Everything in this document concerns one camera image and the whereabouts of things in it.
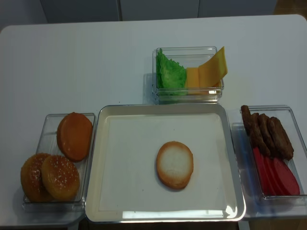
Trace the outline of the green lettuce leaf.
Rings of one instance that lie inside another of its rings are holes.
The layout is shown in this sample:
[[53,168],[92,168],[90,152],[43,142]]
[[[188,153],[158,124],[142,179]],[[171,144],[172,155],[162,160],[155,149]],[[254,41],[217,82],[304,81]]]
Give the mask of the green lettuce leaf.
[[188,94],[186,88],[159,88],[159,96],[185,96]]
[[187,79],[186,69],[178,62],[168,59],[162,49],[156,54],[156,76],[159,89],[184,88]]

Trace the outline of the flat yellow cheese slice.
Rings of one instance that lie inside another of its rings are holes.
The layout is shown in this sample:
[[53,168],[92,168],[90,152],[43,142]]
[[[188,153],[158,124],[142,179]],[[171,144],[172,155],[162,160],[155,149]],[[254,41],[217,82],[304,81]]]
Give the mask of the flat yellow cheese slice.
[[187,68],[186,69],[186,88],[198,88],[199,84],[199,69],[198,68]]

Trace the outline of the tall yellow cheese slice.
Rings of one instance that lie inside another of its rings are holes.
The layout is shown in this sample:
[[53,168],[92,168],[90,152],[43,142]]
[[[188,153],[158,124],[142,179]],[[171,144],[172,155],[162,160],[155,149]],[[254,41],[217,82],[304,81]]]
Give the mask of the tall yellow cheese slice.
[[222,47],[212,58],[198,67],[200,88],[217,85],[228,73],[225,50]]

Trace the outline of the green lettuce leaf in container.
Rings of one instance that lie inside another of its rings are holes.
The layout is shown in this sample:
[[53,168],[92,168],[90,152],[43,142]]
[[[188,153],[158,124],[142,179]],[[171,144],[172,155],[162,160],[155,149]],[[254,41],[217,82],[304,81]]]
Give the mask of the green lettuce leaf in container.
[[188,94],[186,88],[159,88],[159,96],[185,96]]

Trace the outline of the bottom bun half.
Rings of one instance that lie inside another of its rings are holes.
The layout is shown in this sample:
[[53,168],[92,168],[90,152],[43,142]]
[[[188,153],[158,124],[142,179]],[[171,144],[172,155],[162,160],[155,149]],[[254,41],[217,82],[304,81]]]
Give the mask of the bottom bun half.
[[159,149],[156,171],[165,186],[175,190],[184,189],[190,181],[193,170],[193,154],[185,144],[170,141]]

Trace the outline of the white paper tray liner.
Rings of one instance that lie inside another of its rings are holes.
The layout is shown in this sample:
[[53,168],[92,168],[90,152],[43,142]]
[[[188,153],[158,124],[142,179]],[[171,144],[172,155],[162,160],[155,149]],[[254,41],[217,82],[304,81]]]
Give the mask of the white paper tray liner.
[[[217,114],[110,118],[101,210],[224,210],[236,206],[224,131]],[[169,141],[192,152],[189,184],[170,190],[157,178],[155,160]]]

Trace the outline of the plain orange bun half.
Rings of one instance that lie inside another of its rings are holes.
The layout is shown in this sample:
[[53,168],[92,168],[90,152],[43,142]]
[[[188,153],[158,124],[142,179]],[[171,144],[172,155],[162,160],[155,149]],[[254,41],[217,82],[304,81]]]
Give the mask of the plain orange bun half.
[[57,129],[57,144],[60,151],[72,162],[82,161],[89,153],[93,125],[83,114],[70,113]]

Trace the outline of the clear bun container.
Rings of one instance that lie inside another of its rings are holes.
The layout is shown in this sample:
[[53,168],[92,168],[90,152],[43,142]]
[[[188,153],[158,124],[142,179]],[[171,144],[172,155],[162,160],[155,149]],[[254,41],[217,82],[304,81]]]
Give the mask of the clear bun container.
[[[88,155],[80,162],[75,162],[74,165],[79,173],[80,187],[77,195],[71,201],[52,200],[50,202],[32,202],[24,195],[22,207],[26,212],[81,212],[85,209],[85,200],[88,190],[89,175],[93,158],[93,141],[96,129],[96,116],[93,113],[84,113],[93,126],[90,148]],[[65,114],[50,114],[45,118],[43,129],[40,135],[36,153],[48,153],[50,155],[60,155],[57,144],[57,129],[65,117]]]

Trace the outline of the sesame bun top front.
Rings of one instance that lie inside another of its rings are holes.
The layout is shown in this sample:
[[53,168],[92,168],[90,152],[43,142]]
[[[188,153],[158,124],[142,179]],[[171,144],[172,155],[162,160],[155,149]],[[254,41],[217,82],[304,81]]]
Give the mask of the sesame bun top front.
[[80,188],[76,166],[64,156],[48,156],[41,167],[42,181],[50,195],[59,201],[71,201]]

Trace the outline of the sesame bun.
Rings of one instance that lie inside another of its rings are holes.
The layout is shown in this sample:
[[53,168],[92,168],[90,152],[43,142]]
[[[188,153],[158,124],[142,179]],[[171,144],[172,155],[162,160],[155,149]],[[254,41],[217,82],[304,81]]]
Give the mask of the sesame bun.
[[76,166],[64,156],[48,156],[41,167],[42,181],[50,195],[59,201],[71,201],[80,188]]
[[45,203],[53,200],[46,190],[41,174],[44,160],[49,157],[48,153],[38,153],[28,158],[21,167],[21,185],[26,197],[34,203]]

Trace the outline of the silver metal tray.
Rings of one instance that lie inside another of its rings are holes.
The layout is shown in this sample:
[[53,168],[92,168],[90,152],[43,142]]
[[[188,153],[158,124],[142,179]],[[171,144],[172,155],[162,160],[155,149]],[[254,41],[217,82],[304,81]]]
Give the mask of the silver metal tray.
[[[170,141],[193,155],[193,173],[180,190],[158,178],[158,151]],[[109,105],[100,111],[85,204],[90,221],[238,221],[245,212],[220,104]]]

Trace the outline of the brown meat patty rightmost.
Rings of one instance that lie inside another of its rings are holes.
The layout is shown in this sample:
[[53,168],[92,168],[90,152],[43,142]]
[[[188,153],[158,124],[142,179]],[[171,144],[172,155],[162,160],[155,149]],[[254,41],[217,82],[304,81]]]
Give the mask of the brown meat patty rightmost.
[[279,157],[288,161],[291,160],[294,155],[294,149],[280,120],[274,116],[269,118],[267,127]]

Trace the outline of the clear meat tomato container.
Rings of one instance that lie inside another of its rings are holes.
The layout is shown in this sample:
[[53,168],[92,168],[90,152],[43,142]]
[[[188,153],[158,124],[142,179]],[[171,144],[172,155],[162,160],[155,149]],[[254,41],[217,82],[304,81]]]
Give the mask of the clear meat tomato container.
[[241,124],[243,126],[243,130],[241,133],[243,138],[247,140],[246,149],[251,154],[250,159],[252,161],[252,167],[255,172],[255,176],[252,179],[252,183],[258,186],[257,190],[259,191],[261,198],[264,200],[273,201],[275,203],[293,203],[295,205],[305,205],[307,203],[307,148],[303,141],[302,135],[300,133],[292,109],[288,106],[248,106],[248,108],[251,114],[253,113],[259,113],[259,115],[265,114],[269,118],[274,116],[280,120],[293,146],[294,149],[293,158],[288,161],[286,159],[280,158],[279,154],[277,157],[273,158],[271,158],[270,156],[267,157],[270,158],[271,160],[273,160],[274,158],[278,158],[288,166],[288,168],[291,170],[291,172],[293,173],[294,177],[298,182],[300,188],[300,195],[266,196],[263,194],[253,154],[254,148],[251,145],[250,138],[247,135],[243,124],[243,119],[241,118]]

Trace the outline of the red tomato slice middle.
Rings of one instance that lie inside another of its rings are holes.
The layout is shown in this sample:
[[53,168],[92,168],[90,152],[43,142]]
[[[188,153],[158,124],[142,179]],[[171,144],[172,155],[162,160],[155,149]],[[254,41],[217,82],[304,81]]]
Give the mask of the red tomato slice middle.
[[278,180],[275,178],[275,174],[273,170],[273,161],[270,158],[263,156],[263,162],[264,162],[264,167],[266,170],[266,174],[268,176],[269,183],[274,191],[272,195],[273,196],[285,196],[286,195],[285,190],[282,189]]

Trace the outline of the red tomato slice right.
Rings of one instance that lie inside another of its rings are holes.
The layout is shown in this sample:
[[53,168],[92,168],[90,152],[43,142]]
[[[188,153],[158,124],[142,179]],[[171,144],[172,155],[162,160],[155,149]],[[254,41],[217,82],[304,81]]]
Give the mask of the red tomato slice right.
[[300,188],[288,166],[278,158],[272,160],[272,169],[277,184],[281,188],[284,196],[300,195]]

